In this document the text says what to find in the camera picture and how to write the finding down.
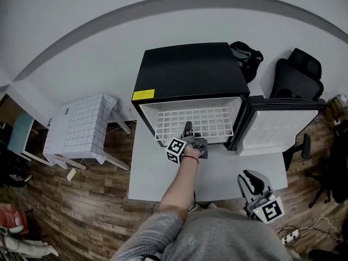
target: power strip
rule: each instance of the power strip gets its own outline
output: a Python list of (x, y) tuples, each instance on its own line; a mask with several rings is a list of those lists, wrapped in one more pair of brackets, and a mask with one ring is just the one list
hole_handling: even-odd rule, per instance
[(294, 230), (292, 233), (290, 233), (289, 235), (285, 236), (282, 239), (282, 243), (283, 245), (288, 245), (291, 244), (293, 241), (297, 240), (300, 236), (300, 231), (299, 230)]

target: mini fridge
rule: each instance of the mini fridge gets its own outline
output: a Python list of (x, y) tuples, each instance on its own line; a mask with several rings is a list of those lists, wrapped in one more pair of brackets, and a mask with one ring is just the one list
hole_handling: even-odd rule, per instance
[(132, 103), (159, 146), (192, 121), (196, 136), (241, 156), (286, 151), (326, 106), (322, 99), (250, 96), (228, 43), (145, 51)]

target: gray shirt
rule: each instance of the gray shirt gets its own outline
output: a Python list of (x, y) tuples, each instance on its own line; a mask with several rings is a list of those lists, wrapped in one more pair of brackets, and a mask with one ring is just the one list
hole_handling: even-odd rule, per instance
[(296, 260), (268, 225), (220, 208), (189, 215), (184, 226), (172, 212), (156, 213), (112, 260), (143, 260), (147, 255), (160, 260)]

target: refrigerator shelf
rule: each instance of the refrigerator shelf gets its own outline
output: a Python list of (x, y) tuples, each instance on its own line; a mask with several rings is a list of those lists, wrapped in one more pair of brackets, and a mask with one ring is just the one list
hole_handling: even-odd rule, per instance
[(223, 138), (233, 135), (230, 112), (227, 107), (159, 111), (157, 114), (155, 139), (171, 140), (180, 138), (187, 121), (201, 137)]

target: yellow sticker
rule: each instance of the yellow sticker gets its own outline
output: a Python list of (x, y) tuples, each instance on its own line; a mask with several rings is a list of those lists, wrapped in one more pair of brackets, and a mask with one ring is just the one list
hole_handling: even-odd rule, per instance
[(133, 93), (132, 101), (144, 100), (146, 98), (153, 98), (153, 96), (154, 96), (154, 89), (137, 91)]

